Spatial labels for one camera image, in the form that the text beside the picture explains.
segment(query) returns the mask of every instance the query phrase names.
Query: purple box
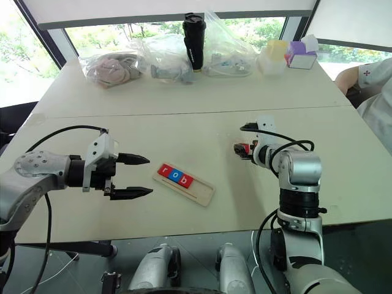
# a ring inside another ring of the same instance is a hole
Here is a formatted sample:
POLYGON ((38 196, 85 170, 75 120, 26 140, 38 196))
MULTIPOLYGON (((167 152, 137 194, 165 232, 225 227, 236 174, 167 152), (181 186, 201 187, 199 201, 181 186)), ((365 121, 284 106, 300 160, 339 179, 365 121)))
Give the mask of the purple box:
POLYGON ((288 67, 294 69, 311 69, 317 59, 315 51, 306 52, 305 44, 300 41, 292 41, 287 50, 288 67))

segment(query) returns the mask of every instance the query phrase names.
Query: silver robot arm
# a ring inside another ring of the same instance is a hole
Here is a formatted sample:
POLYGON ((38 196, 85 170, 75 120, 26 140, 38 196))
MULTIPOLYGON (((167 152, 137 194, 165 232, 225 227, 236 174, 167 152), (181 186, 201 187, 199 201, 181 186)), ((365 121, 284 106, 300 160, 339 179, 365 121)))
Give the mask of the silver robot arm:
MULTIPOLYGON (((272 124, 259 119, 241 130, 274 131, 265 126, 272 124)), ((281 227, 271 231, 274 266, 283 272, 291 294, 360 294, 338 272, 324 265, 319 214, 326 213, 326 209, 319 208, 320 158, 313 151, 298 150, 294 146, 274 155, 281 146, 268 134, 258 134, 258 141, 250 146, 234 145, 235 153, 241 158, 273 169, 279 178, 277 222, 281 227)))
POLYGON ((17 231, 27 220, 41 196, 51 190, 90 187, 103 190, 110 200, 133 199, 153 190, 144 187, 115 189, 111 177, 116 164, 145 164, 149 160, 138 155, 118 153, 118 143, 107 133, 94 140, 86 154, 63 156, 48 151, 31 151, 20 156, 14 165, 0 175, 0 267, 8 256, 17 231))

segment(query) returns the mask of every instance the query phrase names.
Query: window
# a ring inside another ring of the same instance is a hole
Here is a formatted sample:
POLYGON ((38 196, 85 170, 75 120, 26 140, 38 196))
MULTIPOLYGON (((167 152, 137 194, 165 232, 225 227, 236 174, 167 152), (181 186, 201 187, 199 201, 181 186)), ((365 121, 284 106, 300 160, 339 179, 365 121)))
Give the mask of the window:
POLYGON ((392 53, 320 44, 317 60, 332 80, 339 72, 360 64, 372 63, 391 58, 392 53))
POLYGON ((40 100, 58 72, 13 1, 1 1, 0 107, 40 100))
MULTIPOLYGON (((268 40, 278 39, 284 17, 235 18, 225 24, 241 39, 252 44, 257 52, 268 40)), ((72 43, 82 57, 108 51, 127 49, 131 39, 158 34, 184 34, 182 21, 156 23, 124 23, 103 26, 84 26, 66 29, 72 43)))

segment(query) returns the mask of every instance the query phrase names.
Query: black water bottle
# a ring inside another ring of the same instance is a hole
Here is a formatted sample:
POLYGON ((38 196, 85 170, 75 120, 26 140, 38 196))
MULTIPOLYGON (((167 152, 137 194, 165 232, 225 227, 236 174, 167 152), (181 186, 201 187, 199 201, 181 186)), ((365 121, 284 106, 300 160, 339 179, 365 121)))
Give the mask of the black water bottle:
POLYGON ((183 22, 184 43, 192 68, 199 71, 203 66, 204 31, 206 23, 203 17, 191 13, 185 14, 183 22))

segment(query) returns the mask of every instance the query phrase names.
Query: black cable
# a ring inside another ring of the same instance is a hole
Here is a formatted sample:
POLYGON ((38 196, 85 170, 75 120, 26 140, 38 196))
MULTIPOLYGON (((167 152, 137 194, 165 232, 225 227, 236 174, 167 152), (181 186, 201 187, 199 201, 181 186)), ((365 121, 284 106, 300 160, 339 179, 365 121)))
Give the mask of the black cable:
POLYGON ((271 224, 270 224, 271 230, 274 229, 274 223, 275 223, 276 219, 277 219, 277 214, 275 214, 274 217, 271 219, 271 224))
POLYGON ((10 275, 11 275, 12 268, 13 268, 13 263, 14 263, 14 261, 15 261, 15 240, 12 240, 10 245, 11 245, 11 246, 10 246, 10 250, 11 250, 11 253, 10 253, 10 262, 9 262, 9 264, 8 264, 7 273, 6 273, 6 281, 5 281, 4 285, 7 283, 8 278, 9 278, 10 275))
POLYGON ((49 196, 47 193, 45 193, 45 200, 47 201, 47 205, 48 205, 48 231, 47 231, 47 243, 45 246, 45 256, 43 257, 41 269, 39 271, 36 282, 32 286, 30 294, 34 294, 36 292, 37 287, 39 285, 39 282, 42 279, 43 271, 45 271, 45 267, 47 265, 47 261, 48 261, 48 257, 49 257, 49 246, 50 246, 50 235, 51 235, 51 205, 50 205, 50 200, 49 200, 49 196))
POLYGON ((272 153, 271 157, 269 158, 269 168, 271 169, 271 171, 274 173, 274 175, 278 178, 279 175, 278 173, 275 171, 274 167, 272 166, 272 160, 274 159, 274 157, 281 152, 283 149, 286 149, 290 146, 293 145, 301 145, 301 144, 309 144, 311 146, 310 150, 313 151, 314 150, 314 143, 312 141, 309 140, 299 140, 299 141, 293 141, 290 143, 287 143, 285 145, 282 145, 281 147, 279 147, 277 150, 275 150, 275 152, 272 153))
POLYGON ((269 290, 271 291, 272 294, 277 294, 277 293, 276 293, 276 291, 275 291, 275 289, 274 289, 274 286, 272 286, 270 279, 268 278, 267 274, 265 273, 264 267, 263 267, 263 265, 262 265, 262 261, 261 261, 261 258, 260 258, 260 237, 261 237, 261 235, 262 235, 262 231, 263 231, 263 228, 264 228, 265 224, 266 224, 266 223, 268 222, 268 220, 269 220, 271 217, 273 217, 276 213, 277 213, 277 209, 275 209, 272 213, 270 213, 270 214, 263 220, 263 222, 262 222, 262 224, 260 225, 260 228, 259 228, 259 230, 258 230, 258 232, 257 232, 256 242, 255 242, 255 254, 256 254, 256 261, 257 261, 257 264, 258 264, 258 268, 259 268, 261 274, 263 275, 264 280, 265 280, 265 282, 266 282, 266 284, 267 284, 267 286, 268 286, 268 288, 269 288, 269 290))
MULTIPOLYGON (((281 135, 281 134, 274 133, 274 132, 268 132, 267 130, 248 129, 247 127, 240 127, 239 129, 242 130, 242 131, 244 131, 244 132, 262 133, 262 134, 266 134, 266 135, 275 136, 275 137, 282 138, 282 139, 285 139, 285 140, 290 141, 290 142, 295 142, 295 141, 296 141, 296 140, 294 140, 293 138, 290 138, 290 137, 288 137, 288 136, 281 135)), ((307 149, 304 145, 302 145, 302 144, 298 144, 298 146, 300 146, 301 148, 303 148, 303 149, 306 150, 306 151, 308 150, 308 149, 307 149)))
POLYGON ((40 144, 42 144, 44 141, 48 140, 49 138, 51 138, 51 137, 53 137, 53 136, 55 136, 55 135, 57 135, 57 134, 60 134, 60 133, 65 132, 65 131, 67 131, 67 130, 74 130, 74 129, 92 129, 92 130, 99 130, 100 132, 104 132, 104 133, 107 133, 107 132, 108 132, 107 129, 104 129, 104 128, 101 128, 101 127, 94 127, 94 126, 84 126, 84 125, 80 125, 80 126, 65 127, 65 128, 63 128, 63 129, 59 129, 59 130, 57 130, 56 132, 53 132, 53 133, 47 135, 46 137, 43 137, 43 138, 42 138, 41 140, 39 140, 37 143, 35 143, 34 145, 32 145, 32 146, 27 150, 27 152, 30 152, 30 151, 36 149, 36 148, 37 148, 40 144))

